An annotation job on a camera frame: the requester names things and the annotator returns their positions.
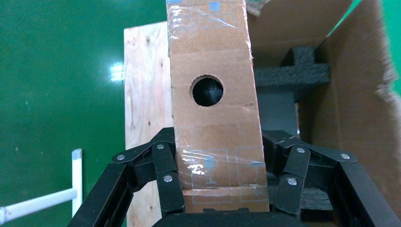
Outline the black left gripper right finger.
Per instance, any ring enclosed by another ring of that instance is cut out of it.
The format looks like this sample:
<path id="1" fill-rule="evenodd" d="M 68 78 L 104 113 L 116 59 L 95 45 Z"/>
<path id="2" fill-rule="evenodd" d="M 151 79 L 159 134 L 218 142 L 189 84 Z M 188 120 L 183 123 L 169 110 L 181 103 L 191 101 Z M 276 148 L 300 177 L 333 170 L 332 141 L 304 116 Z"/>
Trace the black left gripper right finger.
<path id="1" fill-rule="evenodd" d="M 328 195 L 342 227 L 398 227 L 401 222 L 357 158 L 308 144 L 285 131 L 262 131 L 266 170 L 280 179 L 273 206 L 299 216 L 305 186 Z"/>

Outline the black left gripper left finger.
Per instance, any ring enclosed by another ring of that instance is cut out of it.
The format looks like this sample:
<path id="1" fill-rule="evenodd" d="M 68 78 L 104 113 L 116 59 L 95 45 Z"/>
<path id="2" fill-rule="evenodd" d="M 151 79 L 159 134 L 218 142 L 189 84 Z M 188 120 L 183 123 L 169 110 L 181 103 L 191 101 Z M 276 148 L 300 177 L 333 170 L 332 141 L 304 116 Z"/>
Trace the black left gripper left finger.
<path id="1" fill-rule="evenodd" d="M 113 156 L 68 224 L 70 227 L 120 227 L 133 194 L 157 182 L 161 213 L 183 213 L 185 204 L 175 163 L 174 129 L 161 129 L 149 142 Z"/>

